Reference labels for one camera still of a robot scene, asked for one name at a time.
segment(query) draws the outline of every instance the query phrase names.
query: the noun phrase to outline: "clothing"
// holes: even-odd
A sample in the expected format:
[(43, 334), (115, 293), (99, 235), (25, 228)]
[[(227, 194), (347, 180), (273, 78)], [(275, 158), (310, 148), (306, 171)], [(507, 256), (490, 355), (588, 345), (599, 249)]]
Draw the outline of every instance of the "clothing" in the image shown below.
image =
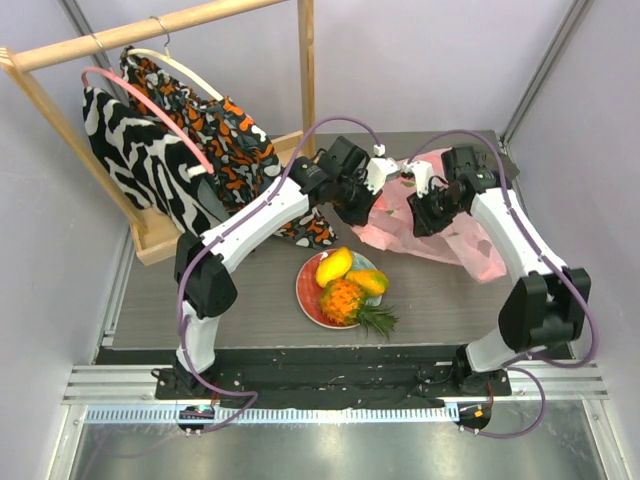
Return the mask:
[[(120, 58), (123, 78), (149, 97), (189, 135), (215, 170), (214, 191), (230, 214), (263, 193), (281, 173), (273, 144), (253, 119), (226, 97), (203, 100), (152, 60), (137, 55)], [(135, 97), (132, 109), (148, 120), (159, 120)], [(159, 128), (166, 130), (163, 123)], [(328, 220), (311, 209), (283, 225), (275, 235), (297, 245), (326, 248), (336, 240)]]
[(82, 113), (93, 153), (137, 208), (168, 215), (181, 232), (220, 223), (196, 198), (187, 169), (200, 162), (177, 136), (100, 88), (84, 89)]

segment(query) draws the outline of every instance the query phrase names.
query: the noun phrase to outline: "wooden rod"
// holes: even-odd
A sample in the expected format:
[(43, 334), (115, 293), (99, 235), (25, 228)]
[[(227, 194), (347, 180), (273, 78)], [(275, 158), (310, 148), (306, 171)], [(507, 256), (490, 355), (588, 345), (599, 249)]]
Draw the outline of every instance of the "wooden rod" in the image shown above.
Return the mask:
[(120, 190), (118, 185), (109, 176), (91, 149), (69, 119), (58, 108), (42, 85), (28, 72), (22, 72), (15, 68), (13, 52), (7, 48), (0, 48), (0, 66), (9, 74), (11, 79), (20, 87), (24, 94), (33, 102), (42, 116), (47, 119), (62, 139), (71, 147), (85, 167), (93, 174), (102, 187), (107, 191), (114, 202), (122, 209), (133, 225), (142, 232), (147, 231), (147, 225), (140, 210)]
[[(298, 0), (298, 41), (300, 42), (300, 87), (302, 91), (302, 129), (306, 132), (316, 121), (313, 0)], [(316, 153), (316, 137), (311, 135), (304, 152)]]
[[(284, 1), (285, 0), (218, 0), (217, 2), (169, 13), (159, 18), (169, 32), (177, 32), (178, 30), (195, 27)], [(96, 33), (96, 38), (103, 45), (104, 50), (109, 50), (164, 35), (164, 33), (162, 25), (160, 25), (157, 20), (150, 18), (122, 27), (104, 30)], [(92, 36), (85, 35), (84, 37), (74, 38), (73, 40), (66, 40), (46, 47), (15, 54), (14, 65), (23, 72), (30, 72), (87, 55), (94, 55), (102, 50)]]

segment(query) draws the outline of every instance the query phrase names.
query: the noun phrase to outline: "clothing rack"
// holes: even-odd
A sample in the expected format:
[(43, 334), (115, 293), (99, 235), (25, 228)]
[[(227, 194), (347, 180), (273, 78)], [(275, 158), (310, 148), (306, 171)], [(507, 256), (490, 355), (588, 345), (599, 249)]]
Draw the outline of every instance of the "clothing rack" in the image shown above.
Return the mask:
[[(218, 0), (26, 52), (14, 53), (9, 48), (0, 48), (2, 68), (127, 216), (136, 253), (145, 265), (174, 256), (180, 231), (166, 215), (152, 208), (138, 210), (131, 203), (93, 155), (85, 135), (78, 132), (30, 72), (284, 1)], [(297, 0), (297, 2), (302, 126), (306, 131), (315, 121), (313, 0)], [(289, 161), (302, 134), (302, 131), (294, 132), (273, 141), (278, 158), (283, 164)], [(315, 152), (313, 137), (309, 139), (303, 151), (309, 156)]]

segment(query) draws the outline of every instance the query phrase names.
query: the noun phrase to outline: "fruit plate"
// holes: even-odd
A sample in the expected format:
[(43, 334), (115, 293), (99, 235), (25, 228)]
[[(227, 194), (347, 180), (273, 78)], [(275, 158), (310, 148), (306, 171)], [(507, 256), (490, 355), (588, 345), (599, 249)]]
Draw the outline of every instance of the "fruit plate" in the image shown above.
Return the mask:
[[(320, 262), (327, 258), (329, 254), (335, 250), (327, 250), (326, 252), (318, 253), (314, 255), (307, 263), (305, 263), (300, 272), (298, 278), (296, 278), (296, 297), (298, 297), (298, 303), (304, 314), (311, 319), (312, 322), (317, 323), (321, 327), (332, 328), (335, 330), (344, 330), (346, 328), (355, 328), (359, 323), (353, 325), (338, 325), (332, 320), (329, 320), (322, 310), (320, 309), (320, 295), (322, 294), (322, 287), (316, 283), (316, 270)], [(353, 254), (353, 266), (351, 270), (375, 270), (376, 267), (365, 256), (360, 255), (357, 252), (351, 252)], [(376, 307), (380, 305), (382, 301), (382, 295), (377, 297), (371, 297), (367, 299), (367, 305)]]

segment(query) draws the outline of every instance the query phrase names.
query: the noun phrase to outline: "mango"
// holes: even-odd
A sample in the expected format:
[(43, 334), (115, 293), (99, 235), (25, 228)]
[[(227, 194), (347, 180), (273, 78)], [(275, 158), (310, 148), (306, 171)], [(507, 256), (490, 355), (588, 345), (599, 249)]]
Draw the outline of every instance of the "mango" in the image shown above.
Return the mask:
[(322, 288), (331, 280), (342, 278), (353, 265), (353, 255), (347, 247), (340, 247), (320, 262), (316, 270), (316, 283)]
[(382, 295), (389, 288), (389, 279), (380, 270), (351, 270), (344, 278), (359, 285), (370, 297)]

